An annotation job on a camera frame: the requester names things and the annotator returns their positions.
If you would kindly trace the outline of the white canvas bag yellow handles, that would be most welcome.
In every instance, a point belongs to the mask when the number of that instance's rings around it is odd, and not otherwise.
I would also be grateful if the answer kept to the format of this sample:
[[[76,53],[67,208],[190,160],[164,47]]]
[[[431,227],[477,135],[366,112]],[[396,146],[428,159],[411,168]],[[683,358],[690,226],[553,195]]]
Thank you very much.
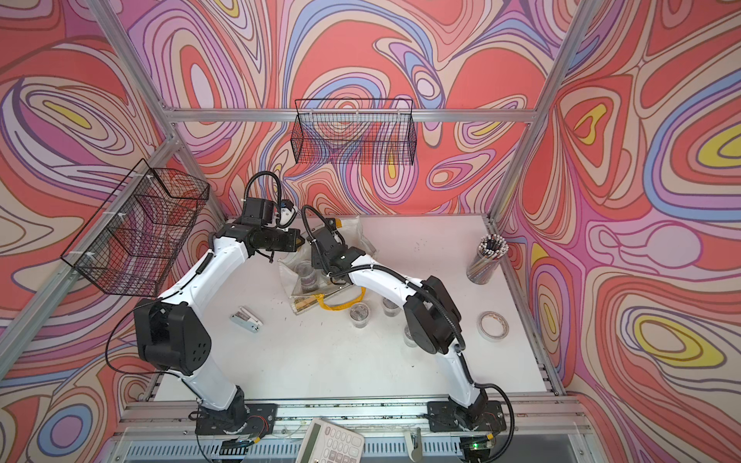
[[[342,279],[332,279],[314,258],[314,246],[307,242],[295,253],[278,260],[280,281],[289,307],[296,316],[314,309],[343,312],[366,298],[366,291]]]

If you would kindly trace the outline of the seed jar purple label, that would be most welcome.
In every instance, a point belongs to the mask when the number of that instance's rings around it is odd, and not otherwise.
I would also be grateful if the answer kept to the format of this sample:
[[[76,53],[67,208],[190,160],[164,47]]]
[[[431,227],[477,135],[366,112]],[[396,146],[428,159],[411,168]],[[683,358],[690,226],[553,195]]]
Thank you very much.
[[[362,302],[355,303],[349,308],[349,318],[355,328],[363,329],[370,321],[371,308]]]

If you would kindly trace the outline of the seed jar removed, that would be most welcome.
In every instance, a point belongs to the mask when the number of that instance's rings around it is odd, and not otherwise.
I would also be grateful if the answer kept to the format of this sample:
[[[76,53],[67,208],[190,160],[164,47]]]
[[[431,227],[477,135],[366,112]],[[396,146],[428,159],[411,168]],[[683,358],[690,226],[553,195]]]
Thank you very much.
[[[401,307],[388,298],[382,299],[383,312],[388,318],[395,318],[401,313]]]
[[[408,325],[405,325],[403,328],[403,341],[404,343],[411,348],[416,348],[418,345],[416,341],[414,341],[410,328]]]

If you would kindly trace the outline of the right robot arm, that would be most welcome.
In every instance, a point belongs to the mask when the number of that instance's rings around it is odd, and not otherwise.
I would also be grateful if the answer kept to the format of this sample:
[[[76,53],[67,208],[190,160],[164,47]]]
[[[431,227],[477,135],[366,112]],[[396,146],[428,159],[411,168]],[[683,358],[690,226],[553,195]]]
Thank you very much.
[[[500,422],[504,430],[513,433],[515,416],[507,394],[498,385],[478,383],[472,377],[464,356],[461,314],[443,282],[434,276],[424,280],[405,276],[349,246],[339,226],[312,206],[303,206],[300,216],[314,268],[331,280],[369,289],[403,309],[413,341],[435,357],[447,380],[453,422],[462,430],[473,431],[483,419],[492,418],[486,393],[492,390],[503,399],[508,413]]]

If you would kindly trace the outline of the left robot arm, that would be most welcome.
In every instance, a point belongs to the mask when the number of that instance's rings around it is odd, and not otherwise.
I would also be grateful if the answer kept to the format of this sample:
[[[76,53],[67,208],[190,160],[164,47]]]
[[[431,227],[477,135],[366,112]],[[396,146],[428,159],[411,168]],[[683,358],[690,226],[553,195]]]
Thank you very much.
[[[249,411],[241,387],[212,357],[214,336],[206,329],[206,308],[250,258],[274,260],[276,254],[294,253],[304,243],[292,226],[297,209],[284,199],[279,177],[260,171],[250,183],[261,177],[272,179],[275,199],[244,196],[241,215],[214,235],[210,250],[173,287],[138,303],[132,312],[140,359],[179,379],[196,395],[200,418],[227,434],[245,430]]]

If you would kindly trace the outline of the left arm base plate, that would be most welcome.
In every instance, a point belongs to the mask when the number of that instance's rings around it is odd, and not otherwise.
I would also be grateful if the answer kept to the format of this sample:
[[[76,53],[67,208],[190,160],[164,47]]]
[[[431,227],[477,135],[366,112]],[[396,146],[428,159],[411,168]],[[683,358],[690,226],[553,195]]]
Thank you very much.
[[[246,403],[242,410],[214,411],[200,407],[188,418],[196,424],[199,436],[264,437],[272,434],[278,405],[275,403]]]

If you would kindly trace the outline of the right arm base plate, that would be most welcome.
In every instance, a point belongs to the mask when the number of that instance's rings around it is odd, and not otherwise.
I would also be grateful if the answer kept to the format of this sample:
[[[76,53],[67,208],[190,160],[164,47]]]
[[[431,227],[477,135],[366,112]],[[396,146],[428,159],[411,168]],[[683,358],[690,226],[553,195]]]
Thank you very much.
[[[453,401],[430,401],[425,419],[432,432],[487,432],[499,434],[508,429],[502,403],[488,401],[485,405],[462,407]]]

